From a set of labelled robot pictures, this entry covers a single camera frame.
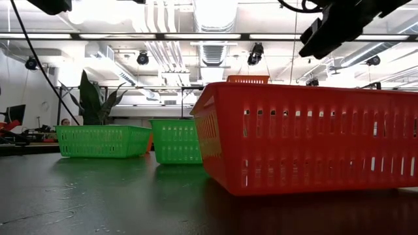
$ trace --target table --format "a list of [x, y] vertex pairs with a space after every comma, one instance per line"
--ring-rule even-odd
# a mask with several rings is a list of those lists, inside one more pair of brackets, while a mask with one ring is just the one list
[[0, 158], [2, 235], [418, 234], [417, 221], [418, 193], [406, 191], [237, 198], [201, 166], [162, 166], [153, 154]]

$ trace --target red object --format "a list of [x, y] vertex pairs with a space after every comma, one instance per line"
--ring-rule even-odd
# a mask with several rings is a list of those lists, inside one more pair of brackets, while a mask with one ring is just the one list
[[242, 76], [242, 75], [230, 75], [227, 78], [227, 82], [240, 82], [251, 84], [267, 84], [270, 76]]
[[153, 140], [153, 136], [152, 133], [150, 134], [150, 140], [148, 141], [148, 146], [146, 147], [146, 151], [149, 152], [151, 151], [151, 147], [152, 147], [152, 140]]
[[13, 128], [17, 127], [20, 125], [20, 122], [18, 120], [14, 120], [11, 123], [7, 124], [7, 123], [0, 123], [0, 129], [4, 129], [6, 131], [11, 131], [13, 130]]
[[234, 195], [418, 186], [418, 93], [223, 82], [191, 114]]

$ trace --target plastic basket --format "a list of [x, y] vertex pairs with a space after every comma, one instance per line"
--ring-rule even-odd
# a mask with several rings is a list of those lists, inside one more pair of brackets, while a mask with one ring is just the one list
[[270, 76], [242, 76], [242, 75], [230, 75], [227, 78], [227, 82], [240, 82], [251, 84], [267, 84]]
[[148, 140], [148, 145], [146, 146], [146, 151], [149, 152], [152, 149], [152, 142], [153, 142], [153, 136], [152, 133], [150, 134], [150, 139]]
[[57, 126], [64, 157], [138, 157], [146, 152], [151, 129], [130, 126]]
[[418, 186], [418, 93], [224, 82], [191, 113], [234, 195]]
[[160, 164], [202, 164], [194, 120], [150, 120]]

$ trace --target fluorescent light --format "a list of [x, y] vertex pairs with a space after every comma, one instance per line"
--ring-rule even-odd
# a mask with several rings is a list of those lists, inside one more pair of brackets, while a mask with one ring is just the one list
[[[116, 107], [181, 107], [181, 104], [118, 104]], [[191, 104], [184, 104], [184, 108], [191, 108]]]
[[142, 89], [182, 89], [181, 87], [169, 87], [169, 86], [144, 86]]
[[406, 40], [409, 36], [407, 35], [360, 35], [355, 40], [376, 40], [376, 41], [385, 41], [385, 40]]
[[289, 39], [298, 39], [299, 34], [254, 34], [249, 35], [250, 39], [276, 39], [276, 40], [289, 40]]
[[[117, 89], [117, 88], [118, 88], [117, 86], [108, 87], [108, 89]], [[124, 90], [124, 89], [137, 89], [137, 88], [136, 87], [133, 87], [133, 86], [121, 86], [119, 88], [119, 90]]]
[[229, 33], [166, 33], [166, 39], [240, 39], [241, 35], [239, 34], [229, 34]]
[[155, 39], [154, 34], [89, 34], [79, 35], [82, 39]]
[[190, 42], [190, 46], [238, 46], [236, 42]]
[[346, 61], [344, 63], [341, 64], [342, 67], [347, 67], [349, 66], [352, 62], [356, 61], [358, 58], [364, 56], [365, 54], [371, 52], [372, 50], [376, 49], [378, 46], [382, 45], [383, 43], [377, 43], [376, 45], [374, 45], [372, 48], [367, 49], [366, 51], [362, 52], [361, 54], [355, 56], [353, 59], [350, 59], [349, 61]]
[[[68, 33], [28, 33], [30, 39], [71, 39]], [[25, 39], [23, 33], [0, 33], [0, 37], [4, 39]]]

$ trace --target ventilation duct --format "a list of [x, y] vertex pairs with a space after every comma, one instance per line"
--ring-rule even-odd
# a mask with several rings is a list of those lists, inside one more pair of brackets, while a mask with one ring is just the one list
[[[145, 86], [141, 84], [135, 76], [128, 72], [122, 65], [120, 65], [114, 59], [114, 51], [109, 47], [100, 47], [96, 42], [89, 42], [86, 45], [86, 57], [92, 57], [95, 59], [106, 59], [109, 62], [109, 69], [116, 74], [121, 81], [127, 82], [131, 86]], [[160, 95], [156, 92], [152, 92], [147, 89], [139, 89], [143, 95], [150, 101], [159, 101]]]
[[[195, 31], [199, 33], [230, 33], [234, 30], [237, 0], [194, 0]], [[220, 66], [227, 55], [227, 46], [200, 45], [201, 61], [207, 66]]]
[[[418, 33], [418, 16], [413, 17], [412, 19], [406, 21], [402, 25], [398, 26], [396, 29], [389, 32], [389, 34], [417, 34], [417, 33]], [[400, 44], [400, 42], [370, 43], [367, 46], [361, 48], [360, 50], [345, 57], [341, 61], [341, 66], [350, 67], [350, 66], [356, 65], [398, 44]]]

